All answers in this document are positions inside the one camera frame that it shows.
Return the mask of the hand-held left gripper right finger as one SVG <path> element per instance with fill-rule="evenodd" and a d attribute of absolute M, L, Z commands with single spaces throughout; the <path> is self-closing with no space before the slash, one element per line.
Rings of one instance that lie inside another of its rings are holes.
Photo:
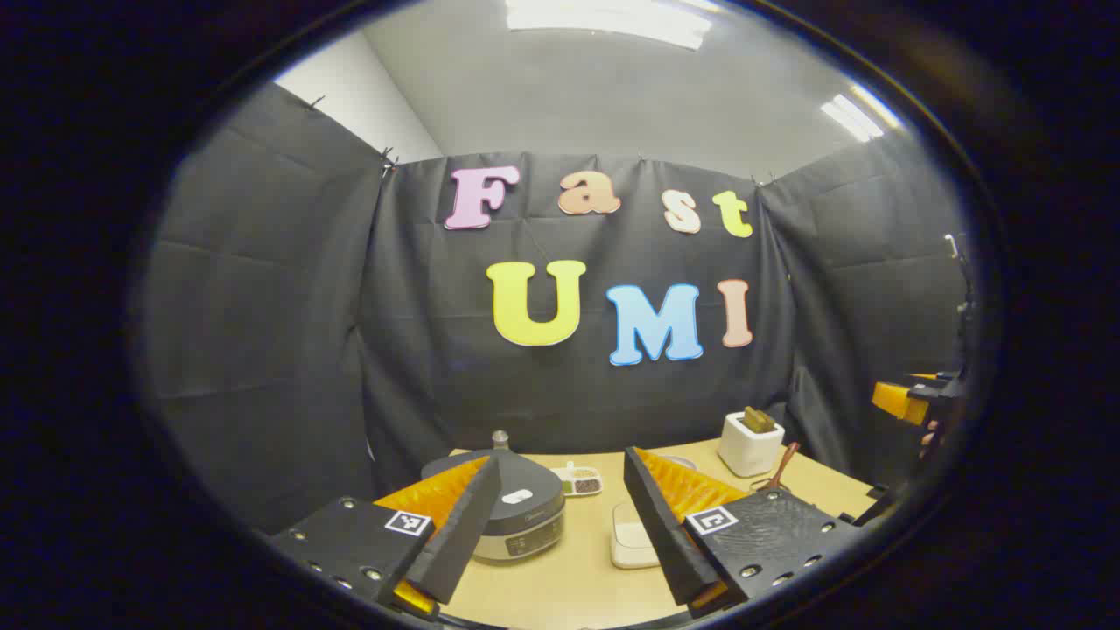
<path fill-rule="evenodd" d="M 636 447 L 624 482 L 669 593 L 693 617 L 772 597 L 864 534 L 787 489 L 743 491 Z"/>

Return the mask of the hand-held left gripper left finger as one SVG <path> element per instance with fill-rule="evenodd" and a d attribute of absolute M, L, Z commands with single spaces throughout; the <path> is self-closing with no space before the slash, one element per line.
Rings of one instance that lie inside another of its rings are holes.
<path fill-rule="evenodd" d="M 451 602 L 500 489 L 497 458 L 480 456 L 377 500 L 339 497 L 268 541 L 351 597 L 433 619 Z"/>

